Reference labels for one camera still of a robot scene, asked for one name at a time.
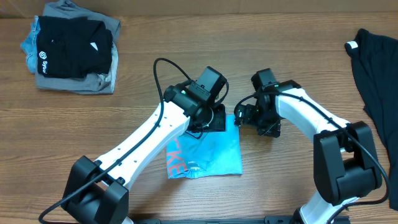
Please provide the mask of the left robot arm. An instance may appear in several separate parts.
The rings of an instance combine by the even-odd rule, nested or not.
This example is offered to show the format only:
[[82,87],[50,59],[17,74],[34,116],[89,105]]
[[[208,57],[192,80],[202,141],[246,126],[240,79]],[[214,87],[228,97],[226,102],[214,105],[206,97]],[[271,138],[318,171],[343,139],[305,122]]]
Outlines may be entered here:
[[160,103],[127,139],[96,160],[83,156],[70,171],[61,207],[78,223],[132,223],[129,191],[144,168],[186,131],[225,129],[217,99],[224,86],[183,82],[160,94]]

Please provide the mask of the light blue printed t-shirt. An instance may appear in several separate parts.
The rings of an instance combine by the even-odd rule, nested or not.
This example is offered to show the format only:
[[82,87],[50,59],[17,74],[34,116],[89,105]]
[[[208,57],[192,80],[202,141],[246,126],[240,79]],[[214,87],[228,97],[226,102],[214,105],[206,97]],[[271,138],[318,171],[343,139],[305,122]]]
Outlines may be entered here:
[[234,120],[232,114],[226,117],[224,132],[205,133],[200,139],[185,133],[172,140],[166,147],[168,178],[243,174],[239,128]]

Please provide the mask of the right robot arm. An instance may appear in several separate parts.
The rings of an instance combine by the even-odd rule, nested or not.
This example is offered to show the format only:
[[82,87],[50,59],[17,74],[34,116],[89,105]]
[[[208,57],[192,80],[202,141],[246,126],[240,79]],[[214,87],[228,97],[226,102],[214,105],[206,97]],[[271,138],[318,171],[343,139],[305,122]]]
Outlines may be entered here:
[[280,122],[296,125],[313,144],[313,179],[316,191],[311,199],[288,216],[266,217],[266,223],[349,223],[343,210],[377,205],[389,198],[363,198],[382,184],[389,185],[380,165],[370,127],[350,123],[324,109],[292,80],[257,84],[255,105],[239,101],[234,108],[235,123],[250,124],[265,136],[279,137]]

